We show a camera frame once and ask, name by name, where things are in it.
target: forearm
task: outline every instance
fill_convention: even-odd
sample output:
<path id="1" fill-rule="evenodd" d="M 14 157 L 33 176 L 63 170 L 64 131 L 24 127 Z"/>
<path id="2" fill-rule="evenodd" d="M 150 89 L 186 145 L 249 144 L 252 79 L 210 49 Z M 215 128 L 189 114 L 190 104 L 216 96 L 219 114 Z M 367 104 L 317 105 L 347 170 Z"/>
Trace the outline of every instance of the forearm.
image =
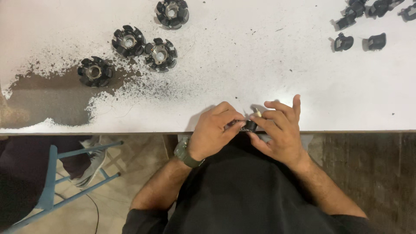
<path id="1" fill-rule="evenodd" d="M 177 158 L 171 159 L 138 192 L 131 202 L 130 209 L 169 209 L 190 172 L 191 168 L 183 162 Z"/>
<path id="2" fill-rule="evenodd" d="M 318 207 L 329 215 L 347 214 L 367 218 L 358 205 L 351 200 L 307 155 L 306 160 L 291 168 L 310 192 Z"/>

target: chair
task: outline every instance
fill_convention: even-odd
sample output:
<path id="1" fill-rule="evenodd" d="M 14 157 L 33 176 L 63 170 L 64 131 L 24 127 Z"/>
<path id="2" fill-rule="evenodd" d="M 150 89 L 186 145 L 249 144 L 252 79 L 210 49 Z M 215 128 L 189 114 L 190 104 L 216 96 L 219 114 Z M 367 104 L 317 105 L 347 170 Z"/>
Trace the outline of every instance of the chair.
<path id="1" fill-rule="evenodd" d="M 87 194 L 89 192 L 91 192 L 92 190 L 100 187 L 101 185 L 108 183 L 109 181 L 113 180 L 114 178 L 117 178 L 120 176 L 120 172 L 118 172 L 117 174 L 113 175 L 113 176 L 108 176 L 107 173 L 100 168 L 100 173 L 104 176 L 105 180 L 99 182 L 98 184 L 89 187 L 86 190 L 83 190 L 77 194 L 75 194 L 72 197 L 69 197 L 65 200 L 63 200 L 62 202 L 59 202 L 57 204 L 54 204 L 54 195 L 55 195 L 55 185 L 62 183 L 64 181 L 69 180 L 69 176 L 55 180 L 55 176 L 56 176 L 56 161 L 58 159 L 61 158 L 65 158 L 65 157 L 70 157 L 70 156 L 74 156 L 74 155 L 78 155 L 78 154 L 83 154 L 83 153 L 88 153 L 90 151 L 94 151 L 94 150 L 99 150 L 99 149 L 107 149 L 109 147 L 112 146 L 117 146 L 117 145 L 122 145 L 123 142 L 114 142 L 111 144 L 106 144 L 106 145 L 101 145 L 101 146 L 97 146 L 97 147 L 91 147 L 91 148 L 87 148 L 87 149 L 79 149 L 79 150 L 75 150 L 75 151 L 71 151 L 71 152 L 66 152 L 66 153 L 60 153 L 58 154 L 58 148 L 54 145 L 51 145 L 50 149 L 49 149 L 49 164 L 48 164 L 48 171 L 46 174 L 46 182 L 45 182 L 45 187 L 43 189 L 42 194 L 40 195 L 38 204 L 36 205 L 35 208 L 38 209 L 43 209 L 43 211 L 27 218 L 27 219 L 23 219 L 17 223 L 15 223 L 13 226 L 11 226 L 9 229 L 7 229 L 6 231 L 4 231 L 4 233 L 13 233 L 16 230 L 28 225 L 29 223 L 49 214 L 50 212 L 74 201 L 75 199 L 79 198 L 80 196 Z"/>

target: watch face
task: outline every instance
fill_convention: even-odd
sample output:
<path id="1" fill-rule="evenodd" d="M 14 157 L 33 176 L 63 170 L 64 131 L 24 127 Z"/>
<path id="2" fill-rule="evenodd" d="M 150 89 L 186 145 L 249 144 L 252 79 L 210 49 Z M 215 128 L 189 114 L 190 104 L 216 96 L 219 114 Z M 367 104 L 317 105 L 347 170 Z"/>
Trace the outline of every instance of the watch face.
<path id="1" fill-rule="evenodd" d="M 183 161 L 186 158 L 186 147 L 188 146 L 188 138 L 184 137 L 182 140 L 178 143 L 178 145 L 175 148 L 175 156 L 179 158 L 179 160 Z"/>

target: sneaker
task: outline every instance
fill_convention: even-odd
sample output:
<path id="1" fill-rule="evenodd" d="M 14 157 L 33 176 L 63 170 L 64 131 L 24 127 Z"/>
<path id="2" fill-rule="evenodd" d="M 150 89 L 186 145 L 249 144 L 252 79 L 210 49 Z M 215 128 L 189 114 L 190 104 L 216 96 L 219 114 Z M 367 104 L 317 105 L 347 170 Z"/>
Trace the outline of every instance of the sneaker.
<path id="1" fill-rule="evenodd" d="M 91 165 L 85 170 L 81 178 L 72 179 L 71 183 L 79 189 L 84 189 L 88 187 L 88 185 L 91 183 L 91 181 L 97 174 L 98 170 L 103 165 L 106 156 L 107 151 L 105 149 L 93 151 L 91 153 L 91 158 L 89 159 L 91 161 Z"/>
<path id="2" fill-rule="evenodd" d="M 95 144 L 97 144 L 97 143 L 101 143 L 101 135 L 94 135 L 94 136 L 92 136 L 91 137 L 91 139 L 88 139 L 88 140 L 85 140 L 85 141 L 82 141 L 82 142 L 80 142 L 81 143 L 81 145 L 85 148 L 85 149 L 87 149 L 87 148 L 91 148 L 91 147 L 93 147 Z"/>

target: white table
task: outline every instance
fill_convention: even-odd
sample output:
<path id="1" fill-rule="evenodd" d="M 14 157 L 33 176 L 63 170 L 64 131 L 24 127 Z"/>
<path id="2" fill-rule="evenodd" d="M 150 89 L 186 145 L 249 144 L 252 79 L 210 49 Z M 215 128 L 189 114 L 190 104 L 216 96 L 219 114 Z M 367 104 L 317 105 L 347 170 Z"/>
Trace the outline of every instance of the white table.
<path id="1" fill-rule="evenodd" d="M 148 42 L 169 39 L 179 53 L 176 67 L 163 74 L 150 72 L 144 57 L 137 58 L 133 68 L 152 87 L 127 83 L 114 96 L 91 97 L 88 124 L 58 125 L 46 117 L 0 133 L 189 132 L 201 111 L 221 101 L 250 114 L 251 105 L 266 100 L 291 105 L 295 94 L 302 96 L 303 131 L 416 129 L 416 20 L 397 16 L 410 0 L 382 18 L 356 19 L 342 31 L 354 37 L 354 46 L 335 53 L 329 38 L 339 32 L 330 20 L 342 17 L 343 0 L 188 0 L 190 19 L 179 30 L 155 23 L 157 2 L 0 1 L 0 84 L 6 98 L 13 96 L 15 75 L 30 63 L 39 61 L 32 74 L 58 71 L 43 73 L 55 79 L 85 57 L 113 59 L 112 34 L 123 25 L 141 29 Z M 383 32 L 383 50 L 363 51 L 363 38 Z M 117 71 L 129 67 L 121 57 L 112 64 Z"/>

